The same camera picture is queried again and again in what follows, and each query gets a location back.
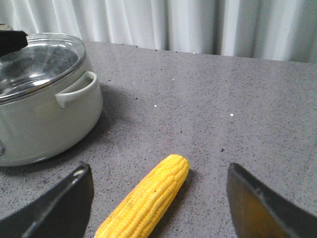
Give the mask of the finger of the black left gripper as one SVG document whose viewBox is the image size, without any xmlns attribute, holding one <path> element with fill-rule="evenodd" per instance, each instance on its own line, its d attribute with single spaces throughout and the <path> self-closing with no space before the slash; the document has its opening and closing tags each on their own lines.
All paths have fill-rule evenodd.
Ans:
<svg viewBox="0 0 317 238">
<path fill-rule="evenodd" d="M 0 56 L 17 52 L 28 45 L 27 34 L 16 31 L 7 24 L 0 24 Z"/>
</svg>

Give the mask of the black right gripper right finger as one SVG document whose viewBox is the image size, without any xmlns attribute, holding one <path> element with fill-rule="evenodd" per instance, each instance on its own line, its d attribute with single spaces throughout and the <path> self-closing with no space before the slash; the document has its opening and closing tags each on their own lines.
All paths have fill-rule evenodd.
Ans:
<svg viewBox="0 0 317 238">
<path fill-rule="evenodd" d="M 227 197 L 239 238 L 315 238 L 317 218 L 267 187 L 245 168 L 231 163 Z"/>
</svg>

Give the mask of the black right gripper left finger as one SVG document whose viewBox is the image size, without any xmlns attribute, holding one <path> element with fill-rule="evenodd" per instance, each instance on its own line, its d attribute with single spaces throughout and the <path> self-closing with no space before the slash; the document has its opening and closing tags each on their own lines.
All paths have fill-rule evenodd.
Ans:
<svg viewBox="0 0 317 238">
<path fill-rule="evenodd" d="M 0 221 L 2 238 L 81 238 L 90 219 L 94 185 L 82 163 L 51 190 Z"/>
</svg>

